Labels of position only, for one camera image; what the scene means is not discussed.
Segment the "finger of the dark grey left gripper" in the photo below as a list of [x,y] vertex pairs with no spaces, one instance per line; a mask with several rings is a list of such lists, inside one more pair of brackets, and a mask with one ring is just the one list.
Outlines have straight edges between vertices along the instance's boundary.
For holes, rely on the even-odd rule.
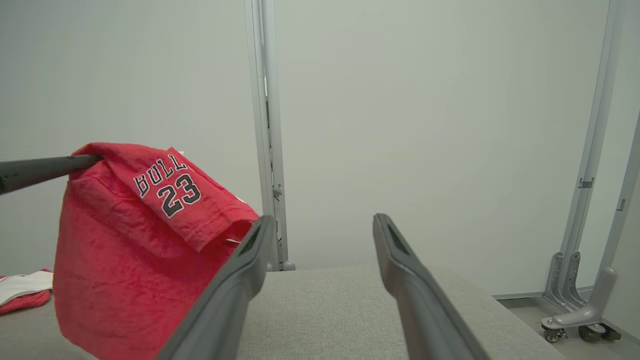
[[85,171],[102,160],[100,155],[75,155],[3,161],[0,163],[0,194],[9,194]]

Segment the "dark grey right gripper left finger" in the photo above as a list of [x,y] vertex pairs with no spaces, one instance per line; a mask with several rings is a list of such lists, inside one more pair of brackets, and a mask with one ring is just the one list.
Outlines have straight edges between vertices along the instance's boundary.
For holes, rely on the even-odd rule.
[[270,271],[275,220],[261,216],[162,347],[159,360],[235,360],[250,301]]

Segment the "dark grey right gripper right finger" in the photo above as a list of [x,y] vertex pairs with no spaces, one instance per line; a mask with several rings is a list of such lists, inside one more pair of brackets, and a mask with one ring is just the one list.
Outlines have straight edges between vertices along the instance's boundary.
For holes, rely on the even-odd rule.
[[489,360],[450,299],[393,219],[375,214],[375,254],[382,284],[397,303],[411,360]]

